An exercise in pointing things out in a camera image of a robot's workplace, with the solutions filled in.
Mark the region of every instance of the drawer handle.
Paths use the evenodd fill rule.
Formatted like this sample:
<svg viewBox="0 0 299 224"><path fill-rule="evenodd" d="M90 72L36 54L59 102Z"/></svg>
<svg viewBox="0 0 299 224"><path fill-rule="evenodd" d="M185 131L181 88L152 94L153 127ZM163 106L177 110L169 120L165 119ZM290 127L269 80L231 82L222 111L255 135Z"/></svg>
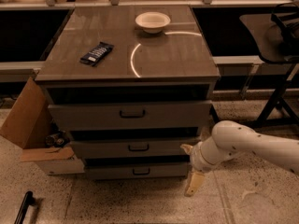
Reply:
<svg viewBox="0 0 299 224"><path fill-rule="evenodd" d="M146 111L120 111L120 117L124 119L137 119L143 118L146 115Z"/></svg>
<svg viewBox="0 0 299 224"><path fill-rule="evenodd" d="M149 175L150 174L150 168L147 170L136 170L135 168L132 170L133 175Z"/></svg>
<svg viewBox="0 0 299 224"><path fill-rule="evenodd" d="M131 152L145 152L150 149L150 146L149 144L147 144L145 147L134 147L129 145L128 148Z"/></svg>

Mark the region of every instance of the white bowl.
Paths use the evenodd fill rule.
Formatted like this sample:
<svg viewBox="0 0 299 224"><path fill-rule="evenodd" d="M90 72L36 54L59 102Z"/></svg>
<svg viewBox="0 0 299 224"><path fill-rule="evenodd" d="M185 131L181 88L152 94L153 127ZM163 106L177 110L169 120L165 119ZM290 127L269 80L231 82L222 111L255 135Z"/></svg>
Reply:
<svg viewBox="0 0 299 224"><path fill-rule="evenodd" d="M170 23L170 18L160 12L145 12L136 17L135 22L149 34L160 33Z"/></svg>

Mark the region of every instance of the table leg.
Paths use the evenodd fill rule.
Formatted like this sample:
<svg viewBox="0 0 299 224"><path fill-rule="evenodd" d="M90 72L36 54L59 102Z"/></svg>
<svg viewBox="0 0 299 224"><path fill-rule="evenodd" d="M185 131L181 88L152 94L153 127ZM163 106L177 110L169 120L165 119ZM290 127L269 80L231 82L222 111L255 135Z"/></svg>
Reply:
<svg viewBox="0 0 299 224"><path fill-rule="evenodd" d="M277 105L279 99L282 98L285 91L290 87L290 85L292 83L292 79L296 75L298 69L299 69L299 63L294 63L291 65L286 76L283 78L282 83L274 90L273 94L271 95L270 99L268 100L267 104L265 105L262 113L255 121L255 123L254 123L255 128L260 128L263 126L264 122L267 120L270 113Z"/></svg>
<svg viewBox="0 0 299 224"><path fill-rule="evenodd" d="M259 68L260 68L260 64L253 64L250 71L249 71L249 75L247 77L247 80L244 84L244 86L242 87L240 94L243 100L245 100L246 98L246 92L249 89L249 85L251 83L251 81L253 80L254 76L256 75L256 73L258 72Z"/></svg>

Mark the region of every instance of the drawer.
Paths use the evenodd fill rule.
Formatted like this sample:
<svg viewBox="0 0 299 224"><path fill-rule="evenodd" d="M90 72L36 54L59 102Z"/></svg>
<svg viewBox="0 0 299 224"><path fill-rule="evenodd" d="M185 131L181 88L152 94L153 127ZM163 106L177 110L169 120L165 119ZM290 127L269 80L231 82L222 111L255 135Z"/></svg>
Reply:
<svg viewBox="0 0 299 224"><path fill-rule="evenodd" d="M118 167L85 167L85 174L93 180L98 179L125 179L125 178L150 178L150 177L187 177L189 164L175 162L168 164L144 164Z"/></svg>
<svg viewBox="0 0 299 224"><path fill-rule="evenodd" d="M119 142L120 140L165 140L187 139L199 135L202 127L175 127L152 129L122 129L122 130L94 130L71 131L68 133L72 141L89 142Z"/></svg>
<svg viewBox="0 0 299 224"><path fill-rule="evenodd" d="M76 156L82 159L101 159L118 157L148 157L184 155L181 144L195 145L198 140L149 140L149 141L125 141L125 142L77 142L72 141Z"/></svg>
<svg viewBox="0 0 299 224"><path fill-rule="evenodd" d="M206 124L211 101L113 105L50 105L64 131L198 127Z"/></svg>
<svg viewBox="0 0 299 224"><path fill-rule="evenodd" d="M142 85L143 82L131 83L126 86L101 86L92 82L88 84L73 84L44 87L56 105L71 104L111 104L134 102L177 102L202 101L210 93L214 83L171 84L165 85L153 82L153 85Z"/></svg>

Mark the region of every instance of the floor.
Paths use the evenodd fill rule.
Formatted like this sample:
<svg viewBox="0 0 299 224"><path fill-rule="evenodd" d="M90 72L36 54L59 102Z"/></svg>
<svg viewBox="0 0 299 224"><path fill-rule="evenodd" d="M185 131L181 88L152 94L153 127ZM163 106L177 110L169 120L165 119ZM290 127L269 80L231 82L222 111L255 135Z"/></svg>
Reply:
<svg viewBox="0 0 299 224"><path fill-rule="evenodd" d="M0 126L9 104L6 100L0 108ZM221 119L251 120L264 101L218 101L214 106ZM258 132L299 139L297 126ZM253 154L206 174L203 186L188 198L183 178L91 181L84 175L45 175L34 163L20 163L21 149L1 136L0 150L2 224L14 222L28 190L36 206L29 208L24 223L299 223L299 177Z"/></svg>

